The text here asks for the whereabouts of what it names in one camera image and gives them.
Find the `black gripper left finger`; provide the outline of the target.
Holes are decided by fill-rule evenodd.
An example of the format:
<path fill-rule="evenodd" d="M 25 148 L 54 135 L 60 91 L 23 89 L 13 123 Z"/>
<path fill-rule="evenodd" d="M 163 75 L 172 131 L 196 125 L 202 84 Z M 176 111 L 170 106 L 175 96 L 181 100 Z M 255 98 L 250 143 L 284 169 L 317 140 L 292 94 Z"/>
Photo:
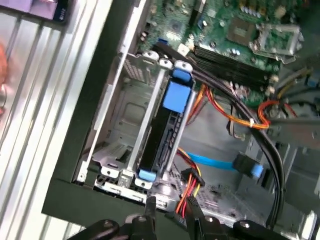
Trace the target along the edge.
<path fill-rule="evenodd" d="M 119 225 L 114 220 L 100 220 L 72 235 L 71 240 L 155 240 L 156 197 L 146 199 L 143 215 Z"/>

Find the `person hand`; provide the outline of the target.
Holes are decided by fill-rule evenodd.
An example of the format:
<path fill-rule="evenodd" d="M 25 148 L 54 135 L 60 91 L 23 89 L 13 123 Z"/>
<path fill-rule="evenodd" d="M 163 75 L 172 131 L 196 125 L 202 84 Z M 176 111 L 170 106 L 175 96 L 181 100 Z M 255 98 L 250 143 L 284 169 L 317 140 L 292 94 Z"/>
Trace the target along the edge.
<path fill-rule="evenodd" d="M 2 86 L 8 75 L 8 61 L 4 45 L 0 44 L 0 86 Z"/>

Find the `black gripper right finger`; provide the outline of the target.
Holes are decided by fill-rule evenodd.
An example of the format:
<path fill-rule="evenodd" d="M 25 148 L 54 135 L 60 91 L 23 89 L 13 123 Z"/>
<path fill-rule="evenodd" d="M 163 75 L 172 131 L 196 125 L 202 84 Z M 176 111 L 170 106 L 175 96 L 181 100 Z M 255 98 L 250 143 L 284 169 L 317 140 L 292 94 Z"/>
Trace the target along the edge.
<path fill-rule="evenodd" d="M 195 197 L 186 199 L 186 226 L 191 240 L 284 240 L 285 237 L 254 221 L 242 219 L 232 227 L 204 215 Z"/>

